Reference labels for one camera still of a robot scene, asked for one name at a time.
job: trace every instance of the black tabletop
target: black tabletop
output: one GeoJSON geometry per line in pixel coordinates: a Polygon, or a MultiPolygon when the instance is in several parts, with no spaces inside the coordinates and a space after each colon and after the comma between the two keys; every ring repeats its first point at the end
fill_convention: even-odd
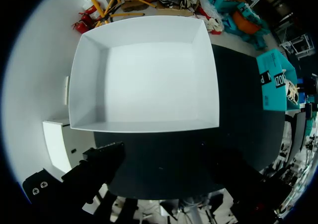
{"type": "Polygon", "coordinates": [[[239,150],[261,170],[278,155],[285,112],[264,111],[256,58],[213,45],[220,100],[220,126],[187,132],[95,133],[97,147],[125,143],[126,158],[109,190],[136,199],[177,199],[222,188],[203,167],[198,146],[211,153],[239,150]]]}

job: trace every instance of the white box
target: white box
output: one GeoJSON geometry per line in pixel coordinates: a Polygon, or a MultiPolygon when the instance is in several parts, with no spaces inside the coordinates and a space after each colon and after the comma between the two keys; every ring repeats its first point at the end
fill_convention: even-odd
{"type": "Polygon", "coordinates": [[[69,91],[73,129],[151,133],[219,126],[219,91],[204,22],[120,20],[82,35],[69,91]]]}

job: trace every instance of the metal frame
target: metal frame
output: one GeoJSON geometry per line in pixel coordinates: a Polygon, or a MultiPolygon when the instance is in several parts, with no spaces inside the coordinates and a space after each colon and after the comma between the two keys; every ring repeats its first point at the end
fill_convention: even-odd
{"type": "MultiPolygon", "coordinates": [[[[145,3],[149,6],[152,6],[152,7],[156,7],[154,4],[151,4],[151,3],[148,3],[144,0],[137,0],[137,1],[140,1],[142,3],[145,3]]],[[[100,14],[101,16],[101,20],[95,25],[95,28],[101,26],[102,24],[108,24],[109,22],[107,21],[109,17],[117,17],[117,16],[129,16],[129,15],[145,15],[144,13],[121,13],[121,14],[112,14],[112,15],[109,15],[110,11],[114,8],[114,6],[111,8],[111,6],[113,5],[113,3],[115,2],[115,0],[110,0],[110,2],[108,3],[108,6],[106,8],[105,11],[103,11],[99,4],[98,4],[98,1],[97,0],[91,0],[91,2],[93,3],[93,5],[96,7],[98,13],[100,14]]]]}

